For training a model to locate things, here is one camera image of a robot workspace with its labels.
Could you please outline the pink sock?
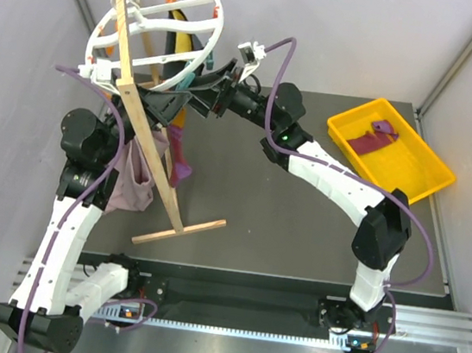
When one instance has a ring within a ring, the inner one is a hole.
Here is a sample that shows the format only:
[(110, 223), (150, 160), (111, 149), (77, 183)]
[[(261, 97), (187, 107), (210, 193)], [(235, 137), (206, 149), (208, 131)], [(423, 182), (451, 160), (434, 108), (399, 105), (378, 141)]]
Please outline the pink sock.
[(112, 211), (145, 211), (153, 201), (154, 177), (136, 138), (123, 147), (115, 165), (118, 172), (104, 214)]

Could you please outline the white round clip hanger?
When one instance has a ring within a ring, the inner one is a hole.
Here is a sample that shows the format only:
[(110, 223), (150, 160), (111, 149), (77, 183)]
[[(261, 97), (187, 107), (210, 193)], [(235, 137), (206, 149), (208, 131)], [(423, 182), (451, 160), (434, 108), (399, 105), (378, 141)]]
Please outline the white round clip hanger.
[[(116, 14), (114, 7), (105, 13), (102, 19), (89, 35), (85, 48), (84, 63), (95, 61), (96, 58), (110, 60), (113, 70), (120, 70), (119, 48), (116, 38)], [(158, 66), (167, 62), (186, 60), (186, 66), (172, 78), (153, 86), (155, 91), (167, 91), (186, 79), (187, 75), (195, 72), (210, 55), (221, 37), (224, 24), (223, 6), (221, 0), (174, 0), (157, 5), (144, 6), (141, 0), (127, 0), (129, 38), (133, 35), (145, 35), (151, 32), (186, 33), (189, 35), (208, 34), (207, 42), (202, 50), (182, 54), (148, 55), (134, 58), (133, 70), (142, 66)], [(199, 6), (211, 6), (213, 16), (203, 20), (174, 20), (167, 13), (176, 10), (192, 9)]]

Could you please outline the maroon orange striped sock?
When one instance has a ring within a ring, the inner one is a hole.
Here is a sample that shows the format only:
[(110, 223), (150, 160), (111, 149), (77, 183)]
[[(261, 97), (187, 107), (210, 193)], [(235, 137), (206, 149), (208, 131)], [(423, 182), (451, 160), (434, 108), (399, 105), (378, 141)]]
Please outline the maroon orange striped sock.
[(192, 174), (192, 167), (187, 162), (183, 150), (183, 134), (186, 125), (186, 108), (183, 108), (180, 113), (172, 120), (167, 127), (169, 148), (172, 154), (172, 168), (169, 183), (172, 187), (177, 187), (179, 183), (187, 179)]

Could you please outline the wooden hanger stand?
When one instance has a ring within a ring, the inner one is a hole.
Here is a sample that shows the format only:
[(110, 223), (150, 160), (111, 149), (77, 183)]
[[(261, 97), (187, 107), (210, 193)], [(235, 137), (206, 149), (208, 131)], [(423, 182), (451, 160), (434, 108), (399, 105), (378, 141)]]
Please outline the wooden hanger stand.
[(226, 225), (225, 219), (206, 222), (191, 226), (184, 226), (179, 214), (179, 204), (177, 201), (177, 193), (170, 186), (166, 171), (159, 154), (157, 153), (156, 144), (142, 107), (139, 94), (137, 92), (134, 73), (133, 60), (129, 47), (129, 24), (128, 24), (128, 7), (127, 0), (113, 0), (111, 6), (115, 9), (116, 14), (116, 38), (119, 48), (119, 66), (120, 76), (117, 79), (116, 87), (121, 94), (123, 105), (128, 113), (129, 120), (133, 126), (134, 132), (139, 140), (140, 147), (151, 171), (154, 176), (156, 187), (159, 190), (160, 198), (164, 204), (169, 220), (173, 226), (171, 230), (163, 230), (132, 238), (133, 244), (142, 244), (156, 242), (176, 236), (189, 235), (197, 232), (214, 230), (222, 228)]

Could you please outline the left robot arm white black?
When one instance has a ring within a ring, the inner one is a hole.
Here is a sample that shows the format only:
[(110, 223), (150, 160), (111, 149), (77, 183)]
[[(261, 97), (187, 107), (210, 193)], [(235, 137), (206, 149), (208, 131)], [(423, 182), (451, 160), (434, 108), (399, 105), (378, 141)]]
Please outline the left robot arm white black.
[(116, 165), (134, 137), (120, 98), (84, 84), (109, 106), (104, 119), (77, 108), (62, 119), (66, 163), (45, 236), (20, 286), (0, 302), (0, 330), (16, 344), (41, 353), (70, 353), (87, 322), (102, 309), (138, 305), (129, 330), (156, 316), (159, 307), (141, 296), (139, 268), (126, 255), (110, 255), (77, 286), (70, 281), (85, 241), (102, 217), (118, 180)]

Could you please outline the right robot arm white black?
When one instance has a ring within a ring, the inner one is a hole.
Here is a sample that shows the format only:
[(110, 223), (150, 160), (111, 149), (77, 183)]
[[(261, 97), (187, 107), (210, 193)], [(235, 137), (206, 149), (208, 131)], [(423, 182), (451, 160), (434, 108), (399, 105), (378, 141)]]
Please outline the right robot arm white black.
[(280, 83), (264, 96), (246, 85), (241, 72), (232, 60), (216, 72), (196, 76), (187, 87), (193, 95), (190, 105), (203, 116), (222, 116), (230, 110), (269, 128), (271, 136), (261, 139), (266, 157), (346, 213), (357, 228), (351, 248), (358, 261), (346, 318), (352, 326), (366, 328), (378, 317), (385, 285), (412, 234), (407, 196), (400, 189), (374, 188), (329, 156), (299, 125), (305, 106), (297, 86)]

